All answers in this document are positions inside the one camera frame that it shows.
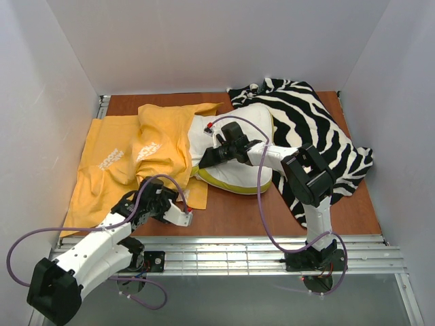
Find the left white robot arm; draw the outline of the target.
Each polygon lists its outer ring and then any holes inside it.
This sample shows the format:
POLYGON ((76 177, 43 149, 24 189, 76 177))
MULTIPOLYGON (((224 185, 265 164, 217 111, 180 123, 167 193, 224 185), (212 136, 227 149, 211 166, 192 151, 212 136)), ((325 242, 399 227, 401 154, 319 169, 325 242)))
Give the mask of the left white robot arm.
POLYGON ((95 231, 55 259, 36 264, 27 302, 55 325, 66 325, 85 297, 114 274, 131 272, 144 281, 146 273, 162 272, 164 252, 146 251, 131 234, 150 218, 189 226, 191 210, 175 203, 183 197, 160 179, 146 177, 138 190, 121 197, 95 231))

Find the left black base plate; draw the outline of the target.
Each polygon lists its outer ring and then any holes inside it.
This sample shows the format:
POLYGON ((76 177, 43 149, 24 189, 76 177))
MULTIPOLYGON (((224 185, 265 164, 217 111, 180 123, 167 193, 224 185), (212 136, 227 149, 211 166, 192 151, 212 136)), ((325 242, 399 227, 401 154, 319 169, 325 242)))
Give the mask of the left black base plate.
POLYGON ((144 251, 134 254, 130 264, 120 272, 163 272, 166 253, 164 251, 144 251))

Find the white pillow yellow edge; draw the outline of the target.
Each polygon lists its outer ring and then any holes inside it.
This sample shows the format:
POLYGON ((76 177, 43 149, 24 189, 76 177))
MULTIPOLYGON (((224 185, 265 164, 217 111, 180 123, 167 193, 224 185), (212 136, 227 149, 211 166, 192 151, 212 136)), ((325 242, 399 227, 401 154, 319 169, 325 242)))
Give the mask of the white pillow yellow edge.
POLYGON ((204 132, 207 124, 212 122, 212 131, 222 134, 222 127, 236 122, 247 138, 265 141, 273 139, 273 117, 262 105, 249 105, 218 116, 195 115, 188 132, 190 155, 192 158, 191 175, 214 187, 243 195, 257 193, 258 167, 248 166, 233 159, 208 168, 199 168, 199 162, 206 148, 217 146, 215 137, 204 132))

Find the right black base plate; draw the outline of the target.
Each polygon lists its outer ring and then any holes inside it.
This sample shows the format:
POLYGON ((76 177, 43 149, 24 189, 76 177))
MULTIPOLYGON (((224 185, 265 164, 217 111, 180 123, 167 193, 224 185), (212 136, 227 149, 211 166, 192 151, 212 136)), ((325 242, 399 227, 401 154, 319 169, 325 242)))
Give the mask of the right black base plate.
POLYGON ((345 255, 342 249, 337 249, 326 256, 314 254, 313 251, 301 251, 299 253, 285 253, 284 258, 279 260, 285 264, 287 272, 322 271, 343 271, 345 267, 345 255))

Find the aluminium rail frame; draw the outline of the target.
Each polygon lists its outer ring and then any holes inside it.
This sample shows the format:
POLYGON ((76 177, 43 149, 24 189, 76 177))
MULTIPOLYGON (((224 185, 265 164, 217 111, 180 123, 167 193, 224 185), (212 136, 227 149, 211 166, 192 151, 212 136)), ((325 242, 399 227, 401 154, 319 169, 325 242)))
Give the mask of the aluminium rail frame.
MULTIPOLYGON (((404 258, 384 239, 365 183, 333 205, 332 227, 349 251, 349 270, 344 283, 326 298, 330 306, 322 319, 338 325, 422 325, 404 258)), ((199 212, 192 230, 153 222, 136 236, 149 249, 166 253, 165 276, 294 277, 279 262, 251 196, 210 187, 207 209, 199 212)))

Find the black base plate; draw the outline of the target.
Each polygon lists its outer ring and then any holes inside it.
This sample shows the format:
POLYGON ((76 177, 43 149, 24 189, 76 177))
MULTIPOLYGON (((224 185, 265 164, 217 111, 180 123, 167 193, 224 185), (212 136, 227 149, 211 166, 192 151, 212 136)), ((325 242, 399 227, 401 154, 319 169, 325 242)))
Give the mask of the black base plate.
POLYGON ((134 254, 130 264, 120 272, 163 272, 166 253, 164 251, 144 251, 134 254))
POLYGON ((284 258, 279 260, 285 264, 287 272, 322 271, 343 271, 345 267, 345 255, 342 249, 337 249, 326 256, 314 254, 313 251, 301 251, 299 253, 285 253, 284 258))

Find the zebra striped blanket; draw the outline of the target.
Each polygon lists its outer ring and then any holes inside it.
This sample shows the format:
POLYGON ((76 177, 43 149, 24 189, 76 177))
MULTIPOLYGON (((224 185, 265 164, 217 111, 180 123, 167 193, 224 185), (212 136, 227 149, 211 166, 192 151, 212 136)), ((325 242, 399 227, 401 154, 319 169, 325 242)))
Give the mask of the zebra striped blanket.
POLYGON ((262 84, 229 88, 234 109, 266 107, 273 117, 273 143, 282 147, 312 144, 336 177, 331 199, 352 196, 374 164, 373 150, 356 147, 305 81, 265 78, 262 84))

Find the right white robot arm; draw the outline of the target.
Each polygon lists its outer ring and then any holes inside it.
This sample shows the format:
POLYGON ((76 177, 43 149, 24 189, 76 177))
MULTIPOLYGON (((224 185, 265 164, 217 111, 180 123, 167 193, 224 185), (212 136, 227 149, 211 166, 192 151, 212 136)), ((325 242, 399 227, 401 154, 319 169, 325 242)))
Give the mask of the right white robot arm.
POLYGON ((282 263, 288 271, 320 270, 330 266, 337 250, 330 217, 336 177, 318 150, 310 144, 281 147, 271 145, 268 139, 250 140, 237 122, 224 125, 221 134, 215 134, 212 128, 212 123, 207 124, 205 133, 219 145, 206 148, 199 168, 237 160, 241 164, 267 167, 283 174, 295 198, 304 207, 307 239, 300 249, 284 250, 282 263))

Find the yellow pillowcase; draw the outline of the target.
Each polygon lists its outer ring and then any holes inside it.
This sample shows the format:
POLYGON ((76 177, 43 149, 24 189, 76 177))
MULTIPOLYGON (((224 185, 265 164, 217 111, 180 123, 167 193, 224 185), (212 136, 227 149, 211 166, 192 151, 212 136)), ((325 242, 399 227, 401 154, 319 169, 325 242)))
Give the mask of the yellow pillowcase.
POLYGON ((64 231, 94 227, 146 177, 169 175, 165 186, 182 188, 193 209, 207 207, 208 185, 193 175, 188 131, 196 115, 212 116, 219 103, 172 107, 145 104, 135 115, 107 116, 91 123, 77 170, 64 231))

